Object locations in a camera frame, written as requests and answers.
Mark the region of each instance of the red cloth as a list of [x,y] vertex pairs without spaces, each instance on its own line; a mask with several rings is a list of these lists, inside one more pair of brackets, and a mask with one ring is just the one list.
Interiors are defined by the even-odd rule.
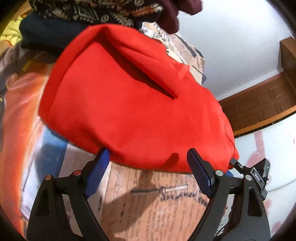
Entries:
[[57,60],[39,115],[49,128],[137,169],[188,172],[195,148],[214,169],[239,155],[218,101],[165,47],[121,25],[88,27]]

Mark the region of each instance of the white wall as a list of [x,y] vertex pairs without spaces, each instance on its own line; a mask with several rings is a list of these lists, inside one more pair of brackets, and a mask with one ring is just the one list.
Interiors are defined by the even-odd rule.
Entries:
[[179,14],[180,34],[205,58],[204,86],[220,100],[282,71],[279,41],[290,31],[266,0],[203,0]]

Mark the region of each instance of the blue gripper pad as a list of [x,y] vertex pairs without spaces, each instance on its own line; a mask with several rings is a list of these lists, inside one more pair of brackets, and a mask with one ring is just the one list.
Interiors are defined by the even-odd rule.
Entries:
[[92,169],[91,174],[87,178],[87,183],[86,183],[87,186],[85,191],[85,195],[87,198],[95,194],[95,192],[97,191],[98,186],[100,185],[100,182],[107,169],[109,161],[110,161],[110,154],[108,150],[104,150],[100,159],[97,161],[96,165]]
[[208,198],[211,198],[213,195],[213,191],[211,186],[213,185],[214,180],[209,177],[209,175],[206,173],[206,170],[203,168],[202,162],[206,162],[202,160],[198,152],[194,149],[191,148],[187,152],[187,162],[189,164],[190,169],[192,170],[192,173],[195,177],[195,180],[200,188],[200,191],[207,195]]

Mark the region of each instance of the yellow cloth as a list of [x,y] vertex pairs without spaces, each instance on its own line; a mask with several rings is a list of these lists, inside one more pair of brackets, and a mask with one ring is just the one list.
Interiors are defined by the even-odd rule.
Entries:
[[12,45],[16,45],[19,41],[21,41],[22,35],[19,31],[19,26],[22,20],[22,17],[18,17],[15,20],[10,21],[2,33],[0,40],[7,40]]

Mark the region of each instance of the screw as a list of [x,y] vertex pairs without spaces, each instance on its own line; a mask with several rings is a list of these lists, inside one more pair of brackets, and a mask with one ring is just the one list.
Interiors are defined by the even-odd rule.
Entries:
[[222,176],[223,176],[223,172],[220,171],[220,170],[217,170],[217,171],[216,171],[216,175],[222,177]]
[[251,177],[250,175],[246,175],[246,179],[247,179],[248,181],[252,181],[252,177]]
[[73,172],[73,175],[74,176],[79,176],[81,174],[81,170],[75,170],[74,172]]
[[45,179],[46,181],[49,181],[51,178],[52,178],[51,175],[46,175],[44,179]]

